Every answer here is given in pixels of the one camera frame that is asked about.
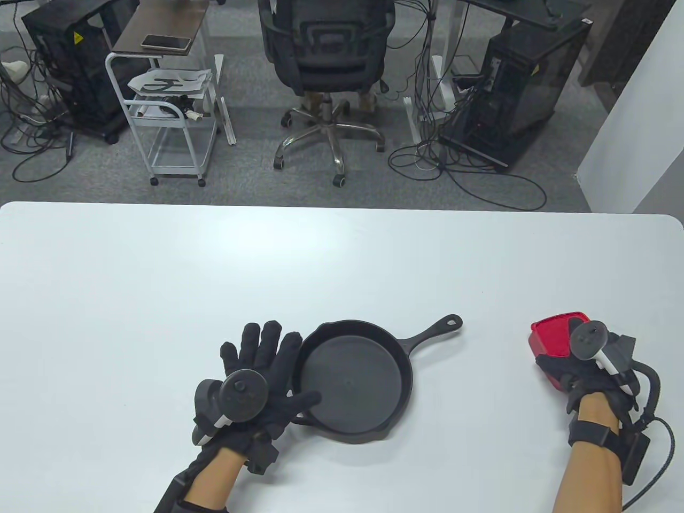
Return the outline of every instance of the controller strap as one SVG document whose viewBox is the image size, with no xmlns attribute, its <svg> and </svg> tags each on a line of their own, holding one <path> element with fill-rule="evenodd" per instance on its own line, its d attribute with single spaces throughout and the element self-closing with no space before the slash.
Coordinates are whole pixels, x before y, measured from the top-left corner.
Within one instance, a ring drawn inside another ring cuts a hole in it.
<svg viewBox="0 0 684 513">
<path fill-rule="evenodd" d="M 570 436 L 568 437 L 570 446 L 575 442 L 589 442 L 605 447 L 615 453 L 621 464 L 629 450 L 619 435 L 613 433 L 610 427 L 594 422 L 578 421 L 577 416 L 570 422 Z"/>
</svg>

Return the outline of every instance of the hand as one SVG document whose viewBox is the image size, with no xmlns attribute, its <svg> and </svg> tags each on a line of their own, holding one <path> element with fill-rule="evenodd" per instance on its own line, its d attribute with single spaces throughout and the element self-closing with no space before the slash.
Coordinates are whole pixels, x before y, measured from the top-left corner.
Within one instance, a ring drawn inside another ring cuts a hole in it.
<svg viewBox="0 0 684 513">
<path fill-rule="evenodd" d="M 239 356 L 232 343 L 226 342 L 221 346 L 226 376 L 240 369 L 258 371 L 268 383 L 269 397 L 261 413 L 255 418 L 223 427 L 202 446 L 200 455 L 187 470 L 189 481 L 216 457 L 221 447 L 243 455 L 248 461 L 258 460 L 265 451 L 272 453 L 275 449 L 271 442 L 283 433 L 292 419 L 321 401 L 321 394 L 315 391 L 287 397 L 290 377 L 302 346 L 302 337 L 299 333 L 288 333 L 283 337 L 280 350 L 277 350 L 281 330 L 282 327 L 276 321 L 268 321 L 263 330 L 258 324 L 250 323 L 242 332 Z"/>
<path fill-rule="evenodd" d="M 253 369 L 259 372 L 268 383 L 268 401 L 261 413 L 248 422 L 232 424 L 224 427 L 256 434 L 265 430 L 271 439 L 276 440 L 286 426 L 298 413 L 312 408 L 321 402 L 321 394 L 310 391 L 292 397 L 287 397 L 289 381 L 295 367 L 295 361 L 302 347 L 302 337 L 299 333 L 292 332 L 285 335 L 278 347 L 282 327 L 276 321 L 268 321 L 261 332 L 261 344 L 259 344 L 259 325 L 250 323 L 242 332 L 240 355 L 237 355 L 235 346 L 226 342 L 221 346 L 221 359 L 223 360 L 226 376 L 240 370 Z"/>
<path fill-rule="evenodd" d="M 570 322 L 568 330 L 572 332 L 577 326 L 578 324 Z M 568 393 L 568 413 L 579 410 L 579 403 L 585 395 L 602 392 L 622 424 L 632 426 L 629 412 L 632 408 L 637 408 L 635 398 L 620 390 L 617 381 L 605 369 L 599 369 L 596 362 L 580 360 L 572 352 L 565 357 L 540 354 L 536 362 L 541 370 L 556 379 Z"/>
</svg>

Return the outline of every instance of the paper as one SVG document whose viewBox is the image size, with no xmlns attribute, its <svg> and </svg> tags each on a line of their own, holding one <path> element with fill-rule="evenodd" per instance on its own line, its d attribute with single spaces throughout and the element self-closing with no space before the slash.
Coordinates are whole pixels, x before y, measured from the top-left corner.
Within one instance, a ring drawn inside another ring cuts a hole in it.
<svg viewBox="0 0 684 513">
<path fill-rule="evenodd" d="M 134 77 L 129 87 L 141 96 L 203 95 L 211 80 L 210 70 L 153 69 Z"/>
</svg>

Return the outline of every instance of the computer tower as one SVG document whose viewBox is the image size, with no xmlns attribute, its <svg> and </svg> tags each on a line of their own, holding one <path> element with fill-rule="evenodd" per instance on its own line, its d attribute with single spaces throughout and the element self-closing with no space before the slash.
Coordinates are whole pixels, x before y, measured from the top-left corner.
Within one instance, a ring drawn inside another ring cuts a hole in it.
<svg viewBox="0 0 684 513">
<path fill-rule="evenodd" d="M 133 16 L 139 0 L 52 0 L 22 18 L 46 81 L 60 92 L 67 124 L 118 140 L 127 126 L 105 69 L 105 58 Z M 141 59 L 118 59 L 114 73 L 127 98 L 127 84 L 149 69 Z"/>
<path fill-rule="evenodd" d="M 557 31 L 518 23 L 489 40 L 471 103 L 443 127 L 443 142 L 511 166 L 553 115 L 592 22 Z"/>
</svg>

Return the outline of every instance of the skillet handle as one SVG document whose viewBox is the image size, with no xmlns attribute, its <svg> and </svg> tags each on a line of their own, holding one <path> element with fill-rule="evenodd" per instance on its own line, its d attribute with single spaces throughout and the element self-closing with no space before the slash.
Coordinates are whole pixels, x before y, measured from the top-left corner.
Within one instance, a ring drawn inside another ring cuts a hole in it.
<svg viewBox="0 0 684 513">
<path fill-rule="evenodd" d="M 461 326 L 463 326 L 463 320 L 456 314 L 452 313 L 446 317 L 443 317 L 442 319 L 439 319 L 435 324 L 430 326 L 422 333 L 419 333 L 415 337 L 405 340 L 398 340 L 397 342 L 399 342 L 399 345 L 404 348 L 406 355 L 409 355 L 411 354 L 411 351 L 418 346 L 418 344 L 421 344 L 422 342 L 439 335 L 445 335 L 447 333 L 454 332 Z"/>
</svg>

